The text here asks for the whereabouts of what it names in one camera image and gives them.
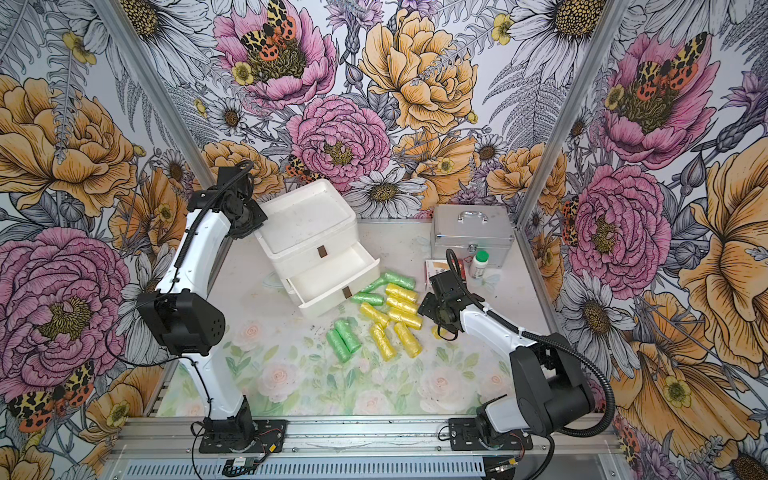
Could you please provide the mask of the white drawer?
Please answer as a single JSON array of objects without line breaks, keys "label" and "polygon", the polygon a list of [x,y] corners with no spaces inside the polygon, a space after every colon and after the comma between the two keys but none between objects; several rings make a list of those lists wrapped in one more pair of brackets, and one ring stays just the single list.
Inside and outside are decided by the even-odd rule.
[{"label": "white drawer", "polygon": [[307,319],[328,313],[380,276],[380,260],[359,242],[286,279],[287,291]]}]

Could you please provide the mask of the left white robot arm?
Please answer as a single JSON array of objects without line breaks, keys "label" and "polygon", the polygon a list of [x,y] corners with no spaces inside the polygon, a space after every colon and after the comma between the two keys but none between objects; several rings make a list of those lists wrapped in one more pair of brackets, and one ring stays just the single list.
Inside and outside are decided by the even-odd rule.
[{"label": "left white robot arm", "polygon": [[229,367],[214,359],[226,330],[224,314],[208,301],[217,256],[228,240],[260,228],[267,215],[253,198],[253,160],[218,169],[216,184],[193,193],[186,225],[169,270],[155,290],[137,298],[136,310],[157,343],[188,362],[208,406],[204,434],[243,449],[255,436],[245,395]]}]

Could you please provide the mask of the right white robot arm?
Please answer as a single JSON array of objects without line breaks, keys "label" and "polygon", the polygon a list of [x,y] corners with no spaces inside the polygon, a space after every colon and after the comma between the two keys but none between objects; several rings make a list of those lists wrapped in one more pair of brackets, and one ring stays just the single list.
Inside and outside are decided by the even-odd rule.
[{"label": "right white robot arm", "polygon": [[604,416],[589,428],[571,424],[591,414],[596,402],[583,369],[592,364],[559,334],[540,335],[512,324],[467,289],[460,275],[445,271],[429,278],[432,291],[418,313],[454,337],[467,334],[507,357],[514,392],[492,399],[477,410],[481,442],[498,448],[511,433],[545,437],[554,432],[589,438],[611,423],[612,398],[605,396]]}]

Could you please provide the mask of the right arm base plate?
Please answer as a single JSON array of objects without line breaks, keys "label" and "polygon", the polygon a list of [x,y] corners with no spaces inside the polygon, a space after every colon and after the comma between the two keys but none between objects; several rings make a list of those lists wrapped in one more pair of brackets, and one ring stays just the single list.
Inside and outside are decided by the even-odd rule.
[{"label": "right arm base plate", "polygon": [[533,448],[532,437],[522,430],[496,432],[490,423],[478,417],[449,418],[446,438],[452,451],[528,451]]}]

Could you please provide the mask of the white drawer cabinet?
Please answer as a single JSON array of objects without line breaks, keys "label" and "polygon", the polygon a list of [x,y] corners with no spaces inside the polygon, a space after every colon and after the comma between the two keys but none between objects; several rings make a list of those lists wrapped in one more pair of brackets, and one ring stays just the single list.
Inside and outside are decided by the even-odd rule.
[{"label": "white drawer cabinet", "polygon": [[325,179],[260,208],[267,220],[255,236],[281,279],[309,270],[359,240],[355,212]]}]

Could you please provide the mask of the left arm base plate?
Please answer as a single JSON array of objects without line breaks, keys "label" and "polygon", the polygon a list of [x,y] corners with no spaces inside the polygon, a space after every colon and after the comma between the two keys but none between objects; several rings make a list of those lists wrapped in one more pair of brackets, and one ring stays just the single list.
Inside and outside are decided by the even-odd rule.
[{"label": "left arm base plate", "polygon": [[251,425],[238,420],[205,420],[198,450],[202,454],[279,453],[283,449],[288,422],[253,419]]}]

